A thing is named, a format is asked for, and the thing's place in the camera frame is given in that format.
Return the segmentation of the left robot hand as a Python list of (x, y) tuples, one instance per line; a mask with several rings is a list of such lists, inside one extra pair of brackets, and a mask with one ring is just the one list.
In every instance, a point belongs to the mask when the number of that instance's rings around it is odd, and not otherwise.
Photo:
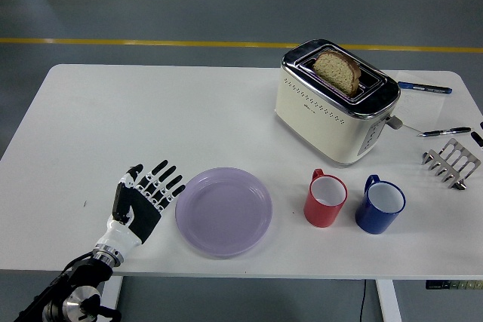
[(121, 263), (134, 247), (146, 242), (164, 210), (184, 191), (182, 179), (167, 160), (147, 173), (142, 164), (131, 167), (118, 182), (106, 233), (94, 251), (108, 253)]

